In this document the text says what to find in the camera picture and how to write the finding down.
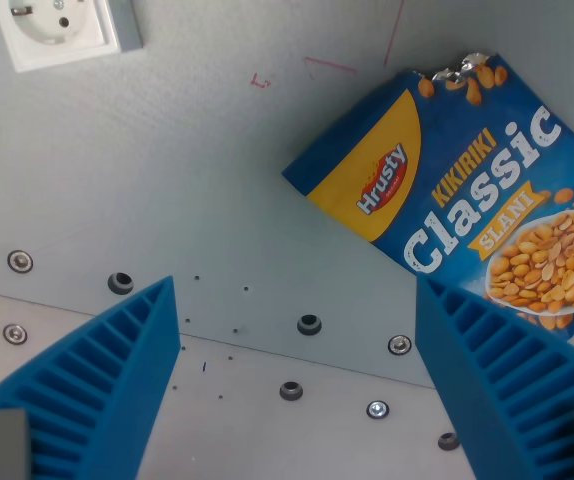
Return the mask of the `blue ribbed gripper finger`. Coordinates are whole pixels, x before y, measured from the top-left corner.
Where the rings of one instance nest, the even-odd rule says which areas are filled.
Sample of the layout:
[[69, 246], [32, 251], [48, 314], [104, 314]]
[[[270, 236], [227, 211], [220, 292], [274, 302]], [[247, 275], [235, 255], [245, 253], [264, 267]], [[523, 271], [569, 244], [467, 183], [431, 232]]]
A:
[[416, 279], [415, 344], [478, 479], [574, 479], [574, 346]]
[[0, 410], [28, 417], [32, 478], [136, 478], [180, 349], [166, 277], [2, 380]]

